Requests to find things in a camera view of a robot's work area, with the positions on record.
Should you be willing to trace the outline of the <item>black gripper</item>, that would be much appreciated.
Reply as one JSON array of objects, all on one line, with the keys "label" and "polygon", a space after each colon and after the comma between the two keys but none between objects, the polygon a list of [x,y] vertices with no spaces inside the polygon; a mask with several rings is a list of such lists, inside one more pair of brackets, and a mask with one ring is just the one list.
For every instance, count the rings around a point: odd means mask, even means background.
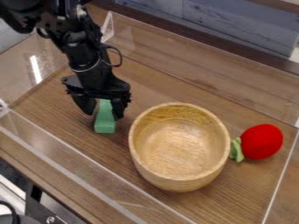
[{"label": "black gripper", "polygon": [[102,98],[111,100],[114,117],[124,117],[127,103],[131,102],[131,86],[114,75],[111,68],[95,68],[88,72],[65,76],[61,78],[61,84],[87,115],[92,115],[96,99]]}]

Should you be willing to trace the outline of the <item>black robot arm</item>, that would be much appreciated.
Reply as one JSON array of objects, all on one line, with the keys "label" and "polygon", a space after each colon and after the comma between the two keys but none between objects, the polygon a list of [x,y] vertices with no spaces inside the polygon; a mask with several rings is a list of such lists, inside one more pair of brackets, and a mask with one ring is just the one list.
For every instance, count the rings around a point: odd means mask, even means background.
[{"label": "black robot arm", "polygon": [[80,110],[91,115],[97,100],[111,101],[112,116],[124,117],[131,87],[112,72],[119,64],[108,57],[112,48],[102,42],[103,32],[85,3],[89,0],[0,0],[0,18],[21,34],[36,32],[49,39],[69,62],[73,74],[61,78]]}]

